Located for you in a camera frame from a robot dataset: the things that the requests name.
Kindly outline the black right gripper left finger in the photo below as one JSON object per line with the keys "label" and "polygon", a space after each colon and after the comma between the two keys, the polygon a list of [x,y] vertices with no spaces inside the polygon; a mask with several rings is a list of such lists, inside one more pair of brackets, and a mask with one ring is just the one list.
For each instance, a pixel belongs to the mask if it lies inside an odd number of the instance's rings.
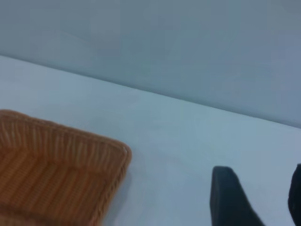
{"label": "black right gripper left finger", "polygon": [[262,226],[232,168],[212,171],[210,212],[213,226]]}

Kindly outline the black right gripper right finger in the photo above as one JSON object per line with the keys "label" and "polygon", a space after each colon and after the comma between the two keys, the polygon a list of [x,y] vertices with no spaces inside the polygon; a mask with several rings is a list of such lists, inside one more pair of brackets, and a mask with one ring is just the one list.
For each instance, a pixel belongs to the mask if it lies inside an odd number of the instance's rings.
{"label": "black right gripper right finger", "polygon": [[299,163],[292,175],[288,209],[296,226],[301,226],[301,164]]}

